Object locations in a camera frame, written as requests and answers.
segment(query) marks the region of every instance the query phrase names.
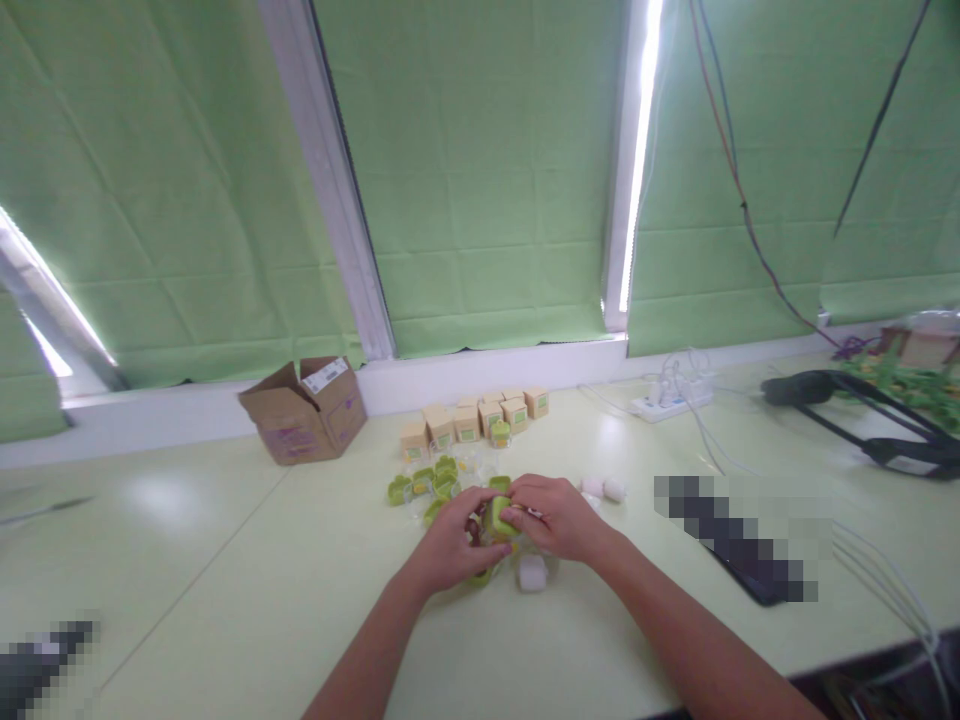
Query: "open cardboard box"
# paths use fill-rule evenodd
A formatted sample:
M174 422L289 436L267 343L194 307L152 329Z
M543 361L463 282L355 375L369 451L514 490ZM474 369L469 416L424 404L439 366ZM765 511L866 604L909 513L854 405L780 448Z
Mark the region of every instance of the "open cardboard box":
M304 358L238 396L278 465L340 457L367 421L357 376L344 358Z

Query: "green curtain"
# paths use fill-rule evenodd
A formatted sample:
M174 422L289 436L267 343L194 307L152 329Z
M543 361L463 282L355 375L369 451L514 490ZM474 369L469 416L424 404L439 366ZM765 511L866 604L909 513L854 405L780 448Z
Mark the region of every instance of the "green curtain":
M0 0L0 204L135 387L363 361L256 3Z
M621 0L315 0L400 355L604 336Z
M56 378L13 297L0 285L0 443L67 429Z
M822 288L827 309L844 321L889 316L893 305L899 311L956 299L956 3L934 2L901 78L886 139L836 245L833 226L918 3L705 5L759 244L793 304L815 320ZM719 104L702 29L701 35ZM655 161L638 223L630 354L810 332L777 298L744 229L687 2L666 5L661 37L666 66L650 140L651 148L657 140L650 150ZM946 152L937 156L934 148ZM923 190L914 185L921 175ZM936 287L926 277L935 273ZM891 279L883 285L878 278ZM898 297L869 306L868 298L886 292Z

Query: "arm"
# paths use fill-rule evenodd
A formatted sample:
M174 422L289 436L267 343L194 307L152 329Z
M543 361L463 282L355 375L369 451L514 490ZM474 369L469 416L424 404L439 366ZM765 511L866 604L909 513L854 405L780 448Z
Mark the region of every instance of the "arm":
M541 549L589 565L626 606L698 720L823 716L763 658L597 515L564 479L524 475L508 493L542 513L500 517Z
M410 559L393 576L303 720L382 718L413 625L427 600L496 565L509 545L470 547L470 515L500 493L470 488L443 506Z

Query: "hand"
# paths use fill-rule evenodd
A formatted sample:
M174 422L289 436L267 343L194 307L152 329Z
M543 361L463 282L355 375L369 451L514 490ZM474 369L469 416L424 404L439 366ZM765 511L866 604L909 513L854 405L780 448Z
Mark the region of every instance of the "hand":
M507 495L516 505L541 513L539 519L517 508L505 508L500 519L525 533L548 553L592 565L616 531L590 507L566 478L522 475Z
M471 487L440 508L433 525L400 571L425 598L482 573L510 554L509 543L471 547L466 534L470 516L500 494L491 488Z

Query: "left hand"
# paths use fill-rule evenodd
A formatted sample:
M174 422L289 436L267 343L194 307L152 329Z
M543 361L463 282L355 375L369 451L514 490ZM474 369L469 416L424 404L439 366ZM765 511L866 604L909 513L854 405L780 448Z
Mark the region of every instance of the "left hand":
M470 516L501 494L491 488L471 487L440 508L433 525L400 570L425 598L449 590L511 553L509 543L470 547L466 534Z

